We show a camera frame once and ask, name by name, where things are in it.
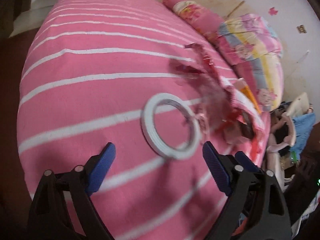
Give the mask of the red snack wrapper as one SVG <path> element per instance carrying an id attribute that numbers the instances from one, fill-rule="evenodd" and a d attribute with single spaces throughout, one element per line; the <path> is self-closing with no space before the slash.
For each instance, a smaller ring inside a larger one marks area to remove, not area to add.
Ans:
<path id="1" fill-rule="evenodd" d="M 252 141 L 256 137 L 252 115 L 236 99 L 239 91 L 225 85 L 212 57 L 198 43 L 183 46 L 197 56 L 195 65 L 175 61 L 170 68 L 175 74 L 186 79 L 201 95 L 201 103 L 195 117 L 200 130 L 207 140 L 211 132 L 221 132 L 232 144 Z"/>

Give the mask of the blue towel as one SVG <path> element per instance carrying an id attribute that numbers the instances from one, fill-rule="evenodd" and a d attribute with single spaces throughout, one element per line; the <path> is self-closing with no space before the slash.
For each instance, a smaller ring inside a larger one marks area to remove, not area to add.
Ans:
<path id="1" fill-rule="evenodd" d="M 300 160 L 300 154 L 306 146 L 315 122 L 315 113 L 307 113 L 293 118 L 296 129 L 296 143 L 290 148 L 290 153 L 294 161 Z"/>

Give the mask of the orange medicine box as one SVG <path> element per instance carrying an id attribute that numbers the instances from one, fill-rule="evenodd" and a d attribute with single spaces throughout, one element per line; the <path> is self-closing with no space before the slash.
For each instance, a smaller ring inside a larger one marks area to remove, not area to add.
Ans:
<path id="1" fill-rule="evenodd" d="M 258 114 L 261 114 L 260 107 L 249 87 L 249 85 L 246 83 L 246 81 L 243 78 L 237 79 L 237 81 L 234 83 L 234 86 L 237 90 L 242 92 L 250 101 L 253 103 L 253 106 Z"/>

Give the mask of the white tape roll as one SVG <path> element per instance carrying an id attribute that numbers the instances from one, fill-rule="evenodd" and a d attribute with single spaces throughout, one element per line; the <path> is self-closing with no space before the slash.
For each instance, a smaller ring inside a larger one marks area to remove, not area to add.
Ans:
<path id="1" fill-rule="evenodd" d="M 170 93 L 146 98 L 140 124 L 146 142 L 164 159 L 183 161 L 200 150 L 202 135 L 195 118 L 200 98 L 182 99 Z"/>

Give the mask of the colourful cartoon quilt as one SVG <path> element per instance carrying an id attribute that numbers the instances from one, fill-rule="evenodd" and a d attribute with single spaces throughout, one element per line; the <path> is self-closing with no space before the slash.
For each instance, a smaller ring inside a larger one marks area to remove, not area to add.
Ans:
<path id="1" fill-rule="evenodd" d="M 245 14 L 220 23 L 204 34 L 242 77 L 263 112 L 276 109 L 282 100 L 283 46 L 269 23 L 256 14 Z"/>

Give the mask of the pink striped bed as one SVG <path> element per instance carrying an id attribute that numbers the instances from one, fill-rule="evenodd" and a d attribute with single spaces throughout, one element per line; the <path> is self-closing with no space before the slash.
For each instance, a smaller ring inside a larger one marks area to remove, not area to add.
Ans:
<path id="1" fill-rule="evenodd" d="M 200 43 L 229 83 L 236 74 L 211 44 L 155 0 L 58 0 L 22 70 L 17 144 L 34 194 L 43 172 L 69 171 L 112 142 L 116 158 L 92 196 L 116 239 L 203 239 L 225 195 L 202 150 L 165 160 L 146 142 L 146 98 L 200 98 L 170 64 L 195 65 L 183 46 Z"/>

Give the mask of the pink floral pillow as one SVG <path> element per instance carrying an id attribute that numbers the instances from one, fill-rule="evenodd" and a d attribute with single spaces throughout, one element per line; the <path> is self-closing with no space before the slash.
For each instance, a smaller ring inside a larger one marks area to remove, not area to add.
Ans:
<path id="1" fill-rule="evenodd" d="M 225 21 L 218 14 L 192 0 L 163 0 L 163 4 L 201 35 L 217 32 Z"/>

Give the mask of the brown bear wall sticker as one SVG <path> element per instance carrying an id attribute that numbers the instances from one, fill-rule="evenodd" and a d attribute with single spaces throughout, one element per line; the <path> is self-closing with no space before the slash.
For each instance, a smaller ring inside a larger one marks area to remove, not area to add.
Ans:
<path id="1" fill-rule="evenodd" d="M 306 31 L 306 29 L 305 29 L 305 27 L 304 27 L 303 24 L 297 26 L 297 30 L 298 30 L 298 32 L 299 32 L 300 34 L 306 34 L 306 33 L 307 33 L 307 31 Z"/>

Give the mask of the pink rabbit wall sticker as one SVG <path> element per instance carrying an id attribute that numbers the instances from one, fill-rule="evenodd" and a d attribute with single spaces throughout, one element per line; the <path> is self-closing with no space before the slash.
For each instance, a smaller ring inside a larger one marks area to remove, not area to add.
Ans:
<path id="1" fill-rule="evenodd" d="M 271 15 L 271 16 L 275 16 L 277 15 L 278 13 L 278 10 L 275 9 L 275 7 L 272 7 L 268 10 L 268 13 Z"/>

